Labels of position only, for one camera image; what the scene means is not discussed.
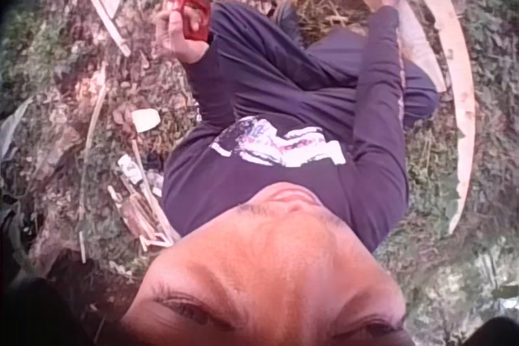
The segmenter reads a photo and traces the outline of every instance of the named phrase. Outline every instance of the dirt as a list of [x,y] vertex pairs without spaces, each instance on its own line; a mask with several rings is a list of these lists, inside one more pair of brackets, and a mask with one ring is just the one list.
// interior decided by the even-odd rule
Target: dirt
[[[91,336],[100,318],[117,319],[125,311],[157,255],[157,250],[142,251],[106,190],[112,185],[127,194],[117,160],[131,155],[135,136],[114,112],[122,105],[159,111],[161,125],[137,138],[144,159],[154,152],[164,160],[196,123],[182,68],[157,58],[152,46],[153,15],[162,1],[122,1],[114,22],[131,43],[129,58],[110,40],[89,0],[16,0],[2,26],[0,120],[30,96],[33,103],[16,132],[12,158],[2,163],[0,214],[20,227],[19,252],[25,257],[38,255],[35,248],[47,245],[45,237],[56,245],[39,270],[52,267],[49,280]],[[267,15],[279,0],[241,1]],[[519,4],[466,1],[460,19],[474,73],[477,140],[469,198],[451,237],[447,224],[456,199],[458,136],[453,95],[434,20],[422,0],[410,4],[437,53],[448,91],[435,117],[406,136],[410,211],[376,255],[404,290],[407,328],[417,344],[456,344],[482,320],[519,312],[495,294],[519,282]],[[369,15],[361,0],[300,0],[298,13],[308,44],[337,25],[366,31]],[[108,64],[108,94],[82,182],[84,141],[100,91],[93,80],[102,62]],[[82,142],[67,149],[45,183],[36,180],[67,128]],[[84,220],[78,218],[81,186]],[[79,232],[85,237],[86,264],[78,253]],[[23,258],[20,262],[27,265]]]

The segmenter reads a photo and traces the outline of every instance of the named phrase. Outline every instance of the shoe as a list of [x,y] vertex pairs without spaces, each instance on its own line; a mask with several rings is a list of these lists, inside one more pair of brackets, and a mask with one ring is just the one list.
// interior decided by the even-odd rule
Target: shoe
[[300,48],[304,47],[301,30],[298,26],[298,12],[290,0],[281,0],[277,5],[272,21],[280,27]]

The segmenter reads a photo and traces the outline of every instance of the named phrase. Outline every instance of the sleeve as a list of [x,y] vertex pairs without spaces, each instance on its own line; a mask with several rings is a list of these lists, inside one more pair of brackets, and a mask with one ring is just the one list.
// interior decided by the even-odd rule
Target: sleeve
[[390,6],[371,16],[356,91],[350,206],[353,223],[362,224],[371,251],[405,214],[409,195],[397,28],[398,11]]
[[183,64],[198,101],[202,122],[224,130],[234,123],[232,92],[223,75],[218,56],[218,39],[212,40],[208,51],[194,64]]

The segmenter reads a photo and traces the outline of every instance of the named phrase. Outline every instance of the red handle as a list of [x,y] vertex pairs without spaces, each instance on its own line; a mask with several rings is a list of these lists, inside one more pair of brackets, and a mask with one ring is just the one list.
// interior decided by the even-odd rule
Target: red handle
[[[187,40],[207,41],[209,38],[209,23],[211,18],[211,3],[209,0],[174,0],[175,8],[180,11],[184,20],[184,36]],[[200,13],[199,30],[191,29],[190,20],[184,13],[184,8],[190,6]]]

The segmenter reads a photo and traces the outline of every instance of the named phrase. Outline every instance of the man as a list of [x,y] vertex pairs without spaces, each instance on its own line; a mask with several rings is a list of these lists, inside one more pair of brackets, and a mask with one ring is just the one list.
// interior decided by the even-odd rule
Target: man
[[159,15],[202,123],[167,164],[163,207],[184,238],[123,319],[136,339],[412,344],[401,290],[371,255],[407,207],[403,126],[437,104],[407,61],[402,86],[399,1],[380,0],[369,38],[340,29],[307,50],[242,4],[214,6],[209,43]]

